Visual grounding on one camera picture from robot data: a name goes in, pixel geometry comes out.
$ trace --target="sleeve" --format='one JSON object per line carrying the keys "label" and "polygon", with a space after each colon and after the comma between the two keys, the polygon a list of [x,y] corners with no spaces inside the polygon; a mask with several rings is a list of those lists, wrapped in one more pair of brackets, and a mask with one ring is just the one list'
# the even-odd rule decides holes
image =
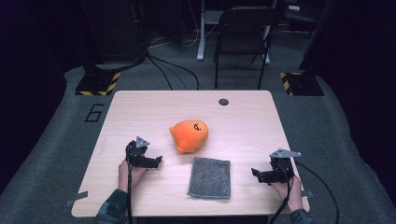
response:
{"label": "sleeve", "polygon": [[119,224],[125,219],[128,194],[120,189],[115,189],[108,199],[102,204],[93,224]]}
{"label": "sleeve", "polygon": [[291,224],[315,224],[314,219],[304,209],[295,210],[290,214]]}

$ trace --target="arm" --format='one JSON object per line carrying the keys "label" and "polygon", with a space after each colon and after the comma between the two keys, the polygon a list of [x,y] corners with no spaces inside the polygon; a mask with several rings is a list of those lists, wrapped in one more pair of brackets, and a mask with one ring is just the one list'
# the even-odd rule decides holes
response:
{"label": "arm", "polygon": [[[290,180],[291,191],[288,201],[288,208],[291,211],[290,222],[292,224],[315,224],[308,213],[303,208],[301,202],[301,181],[296,175]],[[288,184],[287,183],[272,183],[280,199],[285,199],[288,195]]]}
{"label": "arm", "polygon": [[[132,169],[132,187],[140,180],[146,168]],[[128,163],[123,161],[119,165],[119,187],[113,191],[110,197],[102,204],[94,224],[119,224],[125,219],[125,210],[128,200]]]}

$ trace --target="gray cloth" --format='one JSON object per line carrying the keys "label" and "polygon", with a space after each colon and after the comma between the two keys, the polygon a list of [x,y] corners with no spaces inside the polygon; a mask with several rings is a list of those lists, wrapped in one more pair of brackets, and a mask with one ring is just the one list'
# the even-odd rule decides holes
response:
{"label": "gray cloth", "polygon": [[187,194],[202,199],[230,199],[230,162],[194,158]]}

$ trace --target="table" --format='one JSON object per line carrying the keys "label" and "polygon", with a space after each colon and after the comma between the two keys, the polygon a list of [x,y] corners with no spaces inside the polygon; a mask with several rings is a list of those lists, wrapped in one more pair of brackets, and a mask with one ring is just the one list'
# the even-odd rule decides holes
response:
{"label": "table", "polygon": [[[229,104],[220,105],[220,99]],[[200,119],[209,129],[204,146],[191,154],[179,154],[169,133],[185,119]],[[88,197],[75,201],[73,216],[97,214],[117,187],[118,165],[137,135],[150,142],[146,156],[163,161],[134,188],[135,217],[268,215],[281,204],[250,169],[271,170],[269,154],[289,149],[269,91],[117,91],[78,191],[88,191]],[[187,195],[195,157],[231,162],[230,200]],[[303,204],[308,210],[307,199]]]}
{"label": "table", "polygon": [[[276,7],[277,0],[273,0],[271,7]],[[202,61],[205,55],[205,25],[206,24],[218,24],[220,16],[222,14],[221,10],[205,10],[205,0],[201,0],[201,37],[198,47],[197,60]],[[265,32],[263,37],[267,36],[270,29],[269,27],[265,28]],[[267,59],[265,60],[265,64],[270,63],[270,57],[267,55]]]}

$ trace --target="black cable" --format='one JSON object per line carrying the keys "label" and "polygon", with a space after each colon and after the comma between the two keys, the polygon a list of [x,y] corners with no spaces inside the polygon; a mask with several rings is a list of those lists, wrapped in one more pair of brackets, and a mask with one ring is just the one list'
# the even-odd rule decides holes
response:
{"label": "black cable", "polygon": [[190,74],[195,78],[195,80],[196,80],[196,83],[197,83],[196,90],[200,90],[200,89],[201,89],[201,84],[200,84],[200,82],[199,82],[199,80],[198,80],[198,77],[197,77],[191,70],[189,70],[189,69],[187,69],[187,68],[185,68],[185,67],[179,66],[179,65],[177,65],[177,64],[174,64],[174,63],[169,63],[169,62],[167,62],[167,61],[165,61],[165,60],[162,60],[162,59],[160,59],[160,58],[157,58],[157,57],[155,57],[155,56],[152,56],[152,55],[150,55],[149,53],[147,54],[147,57],[148,57],[149,59],[151,59],[151,60],[154,59],[154,60],[157,60],[157,61],[162,62],[162,63],[167,63],[167,64],[170,64],[170,65],[173,65],[174,67],[178,67],[178,68],[180,68],[180,69],[182,69],[182,70],[184,70],[184,71],[190,73]]}
{"label": "black cable", "polygon": [[128,65],[125,65],[125,66],[122,66],[122,67],[111,68],[111,69],[98,68],[98,70],[105,71],[105,72],[118,73],[118,72],[122,72],[122,71],[125,71],[125,70],[128,70],[128,69],[131,69],[131,68],[139,65],[142,62],[143,62],[142,58],[137,58],[131,64],[128,64]]}
{"label": "black cable", "polygon": [[178,80],[180,80],[181,84],[183,84],[184,86],[184,90],[187,90],[187,86],[186,83],[184,83],[184,81],[180,78],[180,76],[178,76],[174,70],[172,70],[170,67],[166,66],[165,64],[163,64],[162,62],[158,61],[157,63],[159,63],[160,65],[162,65],[163,67],[167,68],[169,71],[171,71],[177,78]]}
{"label": "black cable", "polygon": [[149,48],[156,47],[157,45],[166,43],[165,42],[166,40],[167,40],[167,37],[165,37],[165,36],[155,35],[150,39],[148,47]]}
{"label": "black cable", "polygon": [[128,222],[129,224],[133,224],[132,222],[132,205],[131,205],[131,195],[132,195],[132,162],[129,160],[130,152],[128,152],[126,156],[126,160],[128,163],[128,192],[127,192],[127,204],[128,204]]}
{"label": "black cable", "polygon": [[279,214],[283,211],[283,209],[288,204],[291,188],[293,187],[293,183],[294,183],[294,179],[291,180],[291,185],[290,185],[288,174],[286,174],[286,171],[283,169],[283,167],[281,167],[279,164],[277,164],[275,162],[270,162],[270,163],[271,163],[271,165],[277,166],[280,170],[282,170],[283,174],[285,175],[285,179],[286,179],[286,181],[288,183],[288,194],[285,197],[285,199],[283,200],[283,203],[279,206],[279,208],[277,209],[276,213],[272,216],[272,218],[271,218],[271,220],[269,222],[269,224],[273,224],[275,222],[275,220],[277,219],[277,217],[279,216]]}
{"label": "black cable", "polygon": [[337,201],[335,200],[335,197],[334,197],[334,195],[332,194],[332,191],[330,190],[329,186],[324,182],[324,180],[323,180],[322,178],[320,178],[320,176],[318,176],[317,174],[315,174],[315,172],[313,172],[312,170],[310,170],[308,167],[306,167],[306,166],[300,164],[300,163],[297,162],[297,161],[296,161],[295,163],[296,163],[297,165],[299,165],[299,166],[305,168],[305,170],[309,171],[312,175],[314,175],[314,176],[324,185],[324,187],[327,189],[327,191],[329,191],[330,196],[332,197],[332,201],[334,202],[334,206],[335,206],[335,213],[336,213],[336,214],[335,214],[335,223],[338,224],[339,219],[340,219],[340,211],[339,211],[339,208],[338,208],[338,203],[337,203]]}
{"label": "black cable", "polygon": [[168,83],[168,86],[169,86],[169,88],[170,88],[171,91],[172,91],[172,90],[173,90],[172,85],[171,85],[171,83],[169,82],[169,79],[168,79],[168,77],[166,76],[165,72],[161,69],[160,66],[158,66],[158,64],[156,64],[156,63],[154,62],[154,60],[151,59],[151,57],[148,57],[148,58],[149,58],[149,60],[150,60],[156,67],[158,67],[158,69],[160,69],[160,71],[163,73],[163,76],[165,77],[166,82]]}

